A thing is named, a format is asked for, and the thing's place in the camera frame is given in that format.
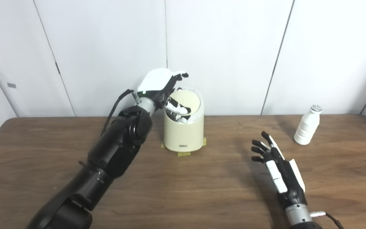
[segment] masking tape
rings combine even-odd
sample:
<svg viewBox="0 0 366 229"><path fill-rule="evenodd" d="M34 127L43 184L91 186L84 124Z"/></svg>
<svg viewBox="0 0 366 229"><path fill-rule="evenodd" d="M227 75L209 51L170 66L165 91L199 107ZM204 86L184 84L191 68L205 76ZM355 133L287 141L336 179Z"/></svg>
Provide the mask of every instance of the masking tape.
<svg viewBox="0 0 366 229"><path fill-rule="evenodd" d="M177 156L188 156L190 152L177 152Z"/></svg>

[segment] beige trash can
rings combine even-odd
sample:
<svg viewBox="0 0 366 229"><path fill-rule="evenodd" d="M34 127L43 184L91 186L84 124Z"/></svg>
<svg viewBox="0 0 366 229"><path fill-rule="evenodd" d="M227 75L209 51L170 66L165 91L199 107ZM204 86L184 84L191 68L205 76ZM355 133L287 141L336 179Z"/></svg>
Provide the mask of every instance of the beige trash can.
<svg viewBox="0 0 366 229"><path fill-rule="evenodd" d="M192 87L179 87L165 106L164 143L175 152L193 152L203 146L204 101Z"/></svg>

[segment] table surface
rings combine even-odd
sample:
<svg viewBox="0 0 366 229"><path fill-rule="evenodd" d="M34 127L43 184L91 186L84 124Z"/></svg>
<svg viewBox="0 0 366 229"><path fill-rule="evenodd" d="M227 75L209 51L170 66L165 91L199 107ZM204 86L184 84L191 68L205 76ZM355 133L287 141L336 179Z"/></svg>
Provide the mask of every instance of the table surface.
<svg viewBox="0 0 366 229"><path fill-rule="evenodd" d="M93 213L92 228L289 228L251 140L271 134L306 184L309 210L346 229L366 228L366 117L323 115L307 146L292 136L301 116L207 116L207 145L190 156L161 148L163 117L125 175ZM105 118L15 118L0 128L0 228L24 228L80 170ZM336 228L330 219L316 221Z"/></svg>

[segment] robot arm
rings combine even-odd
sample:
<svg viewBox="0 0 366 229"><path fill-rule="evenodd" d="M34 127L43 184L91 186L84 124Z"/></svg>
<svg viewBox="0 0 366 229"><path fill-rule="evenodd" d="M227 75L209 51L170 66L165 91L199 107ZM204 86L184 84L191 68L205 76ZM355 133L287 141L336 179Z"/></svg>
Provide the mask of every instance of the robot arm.
<svg viewBox="0 0 366 229"><path fill-rule="evenodd" d="M122 110L90 150L77 175L33 217L28 229L88 229L94 210L112 181L122 176L151 128L151 115L162 109L183 71L150 71L135 94L137 104Z"/></svg>
<svg viewBox="0 0 366 229"><path fill-rule="evenodd" d="M305 185L295 160L287 161L268 133L263 131L262 136L269 145L253 140L254 146L251 150L261 156L253 156L252 160L264 163L269 170L277 189L279 203L286 211L286 216L291 224L290 229L321 229L321 226L313 221L307 208Z"/></svg>

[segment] white bottle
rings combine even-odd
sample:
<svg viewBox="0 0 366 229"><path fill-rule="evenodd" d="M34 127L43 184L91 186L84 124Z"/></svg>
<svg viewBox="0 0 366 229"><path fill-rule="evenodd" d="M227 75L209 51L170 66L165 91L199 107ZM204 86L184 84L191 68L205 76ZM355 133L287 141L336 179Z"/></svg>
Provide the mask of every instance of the white bottle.
<svg viewBox="0 0 366 229"><path fill-rule="evenodd" d="M310 143L319 123L321 107L319 105L311 106L309 112L302 117L299 127L295 133L295 142L300 145Z"/></svg>

